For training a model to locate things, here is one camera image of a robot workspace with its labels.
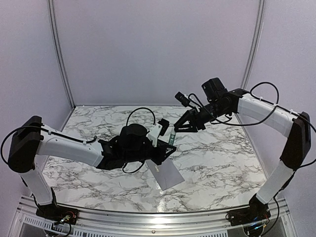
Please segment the green white glue stick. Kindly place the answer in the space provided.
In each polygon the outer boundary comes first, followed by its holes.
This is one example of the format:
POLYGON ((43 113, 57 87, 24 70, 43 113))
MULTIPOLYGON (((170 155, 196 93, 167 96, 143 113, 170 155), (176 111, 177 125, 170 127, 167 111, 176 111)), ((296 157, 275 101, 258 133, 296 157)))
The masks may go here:
POLYGON ((175 132, 175 129, 173 128, 169 135, 169 141, 168 141, 169 145, 171 146, 174 145, 175 137, 176 137, 176 132, 175 132))

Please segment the grey paper envelope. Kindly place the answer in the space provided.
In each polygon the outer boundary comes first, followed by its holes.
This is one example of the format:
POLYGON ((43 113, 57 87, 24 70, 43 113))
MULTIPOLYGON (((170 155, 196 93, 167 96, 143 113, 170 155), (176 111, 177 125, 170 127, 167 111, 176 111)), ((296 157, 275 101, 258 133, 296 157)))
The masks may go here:
POLYGON ((146 165, 163 191, 185 181, 184 177, 169 158, 167 158, 161 165, 156 165, 151 160, 146 161, 146 165))

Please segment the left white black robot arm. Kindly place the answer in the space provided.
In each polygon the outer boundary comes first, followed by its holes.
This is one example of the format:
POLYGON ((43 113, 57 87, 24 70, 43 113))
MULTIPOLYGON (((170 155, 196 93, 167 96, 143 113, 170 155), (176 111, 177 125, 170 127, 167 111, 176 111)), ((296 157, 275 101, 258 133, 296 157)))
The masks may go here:
POLYGON ((88 164, 100 170, 124 169, 128 163, 151 160, 161 165, 176 147, 159 139, 169 122, 161 119, 148 131, 132 123, 109 141, 94 137, 81 140, 70 137, 42 123, 39 116, 31 117, 21 127, 10 132, 12 138, 7 159, 8 167, 18 173, 35 198, 37 215, 57 220, 77 210, 57 204, 54 190, 39 171, 36 156, 54 156, 88 164))

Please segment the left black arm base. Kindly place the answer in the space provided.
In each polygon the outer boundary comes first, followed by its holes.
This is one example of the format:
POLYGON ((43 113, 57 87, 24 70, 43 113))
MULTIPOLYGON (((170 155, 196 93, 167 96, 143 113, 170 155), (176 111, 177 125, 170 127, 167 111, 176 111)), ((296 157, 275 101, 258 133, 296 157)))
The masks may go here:
POLYGON ((54 222, 59 222, 61 221, 64 217, 67 215, 70 216, 69 220, 66 220, 65 223, 75 225, 77 222, 79 210, 74 209, 74 208, 69 208, 69 207, 63 207, 60 206, 57 209, 45 209, 45 210, 40 210, 37 209, 36 215, 54 222))

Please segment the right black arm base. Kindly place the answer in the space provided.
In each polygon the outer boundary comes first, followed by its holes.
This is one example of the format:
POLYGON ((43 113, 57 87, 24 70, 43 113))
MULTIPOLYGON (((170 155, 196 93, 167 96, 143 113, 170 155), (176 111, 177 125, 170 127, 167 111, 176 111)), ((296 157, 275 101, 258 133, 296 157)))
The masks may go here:
POLYGON ((230 222, 231 226, 238 226, 244 224, 250 224, 262 220, 268 220, 271 217, 271 213, 267 207, 258 211, 250 207, 233 209, 227 212, 225 218, 230 222))

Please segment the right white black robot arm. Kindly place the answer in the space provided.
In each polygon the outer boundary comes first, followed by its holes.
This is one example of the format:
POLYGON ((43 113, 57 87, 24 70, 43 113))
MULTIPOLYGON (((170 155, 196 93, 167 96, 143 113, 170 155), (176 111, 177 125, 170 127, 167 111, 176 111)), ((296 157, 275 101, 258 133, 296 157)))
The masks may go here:
POLYGON ((255 96, 253 90, 228 90, 219 78, 209 79, 201 87, 207 103, 197 99, 199 107, 186 111, 176 121, 176 132, 195 133, 204 130, 210 122, 233 126, 233 123, 224 122, 220 117, 235 114, 253 119, 252 123, 239 123, 239 127, 265 126, 283 142, 276 167, 245 209, 246 219, 255 221, 264 213, 267 204, 290 183, 295 173, 305 167, 304 160, 312 145, 310 117, 307 113, 297 113, 280 106, 279 92, 275 101, 269 102, 255 96))

